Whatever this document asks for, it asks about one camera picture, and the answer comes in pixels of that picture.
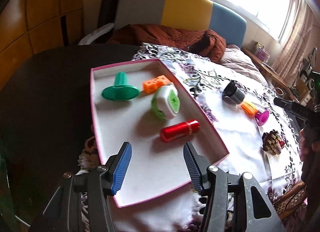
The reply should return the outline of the person right hand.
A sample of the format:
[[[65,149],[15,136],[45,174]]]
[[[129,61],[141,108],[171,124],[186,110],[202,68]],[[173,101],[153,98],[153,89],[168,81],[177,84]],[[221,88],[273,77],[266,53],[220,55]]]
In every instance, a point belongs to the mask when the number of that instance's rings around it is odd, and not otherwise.
[[[300,160],[302,162],[304,162],[308,157],[308,154],[310,152],[310,148],[306,144],[304,129],[300,130],[299,135],[300,135],[300,140],[299,140]]]

